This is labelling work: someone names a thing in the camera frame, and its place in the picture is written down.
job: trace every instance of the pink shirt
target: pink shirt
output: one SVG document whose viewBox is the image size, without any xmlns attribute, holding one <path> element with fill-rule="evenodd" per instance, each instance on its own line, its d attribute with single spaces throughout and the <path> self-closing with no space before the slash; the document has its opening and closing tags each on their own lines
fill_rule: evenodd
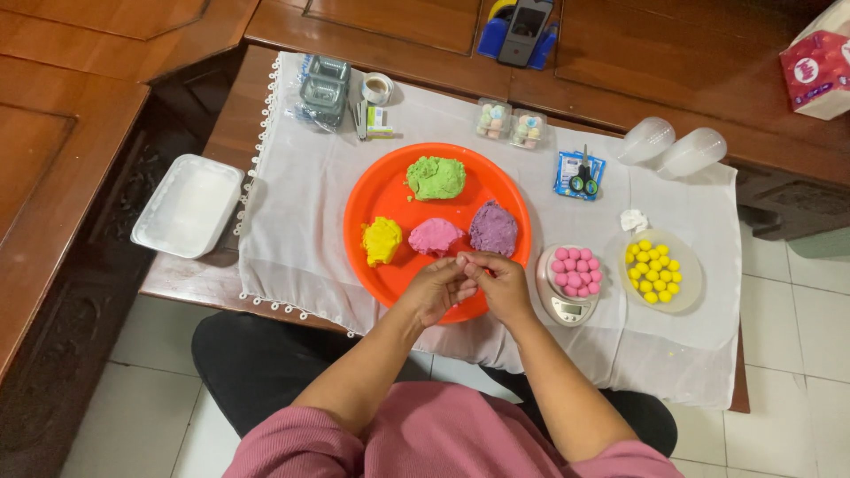
<svg viewBox="0 0 850 478">
<path fill-rule="evenodd" d="M 224 477 L 682 477 L 639 441 L 567 464 L 517 406 L 445 382 L 393 385 L 365 436 L 321 410 L 286 407 L 245 436 Z"/>
</svg>

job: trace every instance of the person's left hand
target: person's left hand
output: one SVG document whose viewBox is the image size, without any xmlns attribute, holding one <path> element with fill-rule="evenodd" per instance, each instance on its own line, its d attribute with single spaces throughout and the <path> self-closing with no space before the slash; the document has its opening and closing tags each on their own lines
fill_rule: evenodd
<svg viewBox="0 0 850 478">
<path fill-rule="evenodd" d="M 404 308 L 413 320 L 431 327 L 452 305 L 478 292 L 478 284 L 463 273 L 466 264 L 462 256 L 444 257 L 422 267 L 393 307 Z"/>
</svg>

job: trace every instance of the person's right hand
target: person's right hand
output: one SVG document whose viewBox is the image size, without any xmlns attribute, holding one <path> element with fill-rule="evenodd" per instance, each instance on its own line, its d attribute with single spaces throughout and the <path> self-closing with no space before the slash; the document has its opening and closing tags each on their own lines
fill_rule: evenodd
<svg viewBox="0 0 850 478">
<path fill-rule="evenodd" d="M 510 329 L 522 322 L 537 320 L 522 265 L 499 253 L 458 253 L 457 257 L 459 265 L 461 260 L 466 262 L 463 273 L 478 283 L 487 305 L 501 323 Z"/>
</svg>

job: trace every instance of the smartphone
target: smartphone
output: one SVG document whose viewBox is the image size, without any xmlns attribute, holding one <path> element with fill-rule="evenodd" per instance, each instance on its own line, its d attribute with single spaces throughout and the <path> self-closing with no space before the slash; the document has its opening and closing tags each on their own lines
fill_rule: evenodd
<svg viewBox="0 0 850 478">
<path fill-rule="evenodd" d="M 496 60 L 525 68 L 552 12 L 552 0 L 518 0 Z"/>
</svg>

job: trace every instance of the hand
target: hand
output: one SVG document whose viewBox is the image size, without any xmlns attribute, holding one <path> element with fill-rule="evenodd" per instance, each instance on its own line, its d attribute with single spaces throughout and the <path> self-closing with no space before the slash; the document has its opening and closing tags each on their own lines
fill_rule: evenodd
<svg viewBox="0 0 850 478">
<path fill-rule="evenodd" d="M 431 327 L 452 305 L 478 292 L 475 281 L 463 274 L 464 265 L 465 259 L 445 257 L 422 267 L 393 307 L 408 310 L 423 327 Z"/>
<path fill-rule="evenodd" d="M 537 320 L 522 265 L 498 253 L 459 253 L 458 259 L 465 259 L 463 273 L 481 287 L 490 310 L 508 329 Z"/>
</svg>

